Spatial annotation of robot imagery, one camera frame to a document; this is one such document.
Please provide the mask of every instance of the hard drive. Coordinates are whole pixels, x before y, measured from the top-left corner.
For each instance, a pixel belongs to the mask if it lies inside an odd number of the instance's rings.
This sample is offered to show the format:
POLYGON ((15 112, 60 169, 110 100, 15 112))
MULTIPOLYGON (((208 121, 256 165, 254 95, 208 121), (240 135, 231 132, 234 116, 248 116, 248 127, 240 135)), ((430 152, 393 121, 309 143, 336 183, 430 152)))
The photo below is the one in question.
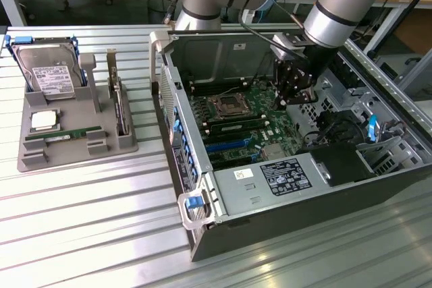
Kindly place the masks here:
POLYGON ((74 88, 85 86, 77 42, 72 38, 17 37, 7 42, 7 48, 20 66, 28 91, 41 91, 47 100, 57 100, 74 98, 74 88))

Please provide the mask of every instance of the white sticker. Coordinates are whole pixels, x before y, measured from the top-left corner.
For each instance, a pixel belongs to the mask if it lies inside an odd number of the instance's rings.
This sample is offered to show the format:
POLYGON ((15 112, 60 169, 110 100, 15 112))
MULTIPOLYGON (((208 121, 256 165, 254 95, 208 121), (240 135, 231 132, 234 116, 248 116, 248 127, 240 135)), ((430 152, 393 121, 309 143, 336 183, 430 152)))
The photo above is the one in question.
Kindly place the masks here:
POLYGON ((236 176, 237 180, 251 178, 254 176, 251 169, 243 169, 243 170, 234 171, 234 175, 236 176))
POLYGON ((33 73, 40 90, 45 95, 74 92, 74 85, 72 84, 69 69, 66 65, 57 67, 34 67, 33 73))
POLYGON ((54 138, 45 138, 46 143, 60 142, 70 140, 70 135, 55 136, 54 138))
POLYGON ((235 51, 246 50, 246 43, 234 44, 235 51))

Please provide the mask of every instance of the hard drive label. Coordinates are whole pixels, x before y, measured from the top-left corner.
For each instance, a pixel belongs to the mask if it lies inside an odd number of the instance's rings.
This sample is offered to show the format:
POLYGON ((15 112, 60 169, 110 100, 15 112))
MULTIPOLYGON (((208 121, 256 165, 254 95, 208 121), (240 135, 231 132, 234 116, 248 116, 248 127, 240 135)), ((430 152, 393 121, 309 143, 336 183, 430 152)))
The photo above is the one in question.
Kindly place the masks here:
POLYGON ((275 196, 312 187, 297 159, 261 165, 261 171, 275 196))
POLYGON ((34 76, 44 95, 74 92, 74 86, 66 65, 34 67, 34 76))

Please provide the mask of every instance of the green ram module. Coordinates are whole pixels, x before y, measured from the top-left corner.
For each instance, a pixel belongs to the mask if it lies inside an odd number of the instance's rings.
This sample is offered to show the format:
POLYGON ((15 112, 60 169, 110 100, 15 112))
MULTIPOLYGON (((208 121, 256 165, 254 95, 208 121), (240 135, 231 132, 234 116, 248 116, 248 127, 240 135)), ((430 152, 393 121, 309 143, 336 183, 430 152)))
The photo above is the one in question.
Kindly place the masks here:
POLYGON ((38 140, 40 138, 43 139, 62 138, 65 136, 70 137, 71 140, 76 140, 78 138, 85 138, 87 136, 86 132, 99 131, 100 129, 102 129, 101 126, 94 126, 94 127, 80 128, 80 129, 71 129, 69 131, 38 134, 38 135, 26 136, 26 141, 38 140))

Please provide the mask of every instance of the label sticker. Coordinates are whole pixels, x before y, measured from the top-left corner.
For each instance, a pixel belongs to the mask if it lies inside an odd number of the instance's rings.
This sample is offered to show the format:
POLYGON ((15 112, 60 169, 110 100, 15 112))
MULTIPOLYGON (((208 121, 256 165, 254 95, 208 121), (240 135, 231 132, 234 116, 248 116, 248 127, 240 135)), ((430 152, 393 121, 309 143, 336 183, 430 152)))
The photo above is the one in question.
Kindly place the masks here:
POLYGON ((261 171, 275 196, 312 187, 297 159, 261 165, 261 171))
POLYGON ((74 92, 74 86, 66 65, 58 67, 34 67, 34 76, 43 94, 66 94, 74 92))
POLYGON ((181 148, 174 148, 174 158, 177 162, 178 173, 180 176, 180 181, 182 182, 182 187, 184 192, 191 192, 195 189, 196 184, 189 177, 188 165, 184 160, 184 155, 181 148))
POLYGON ((246 43, 234 44, 235 51, 246 50, 246 43))
POLYGON ((243 169, 243 170, 234 171, 234 175, 236 176, 237 180, 251 178, 254 176, 251 169, 243 169))

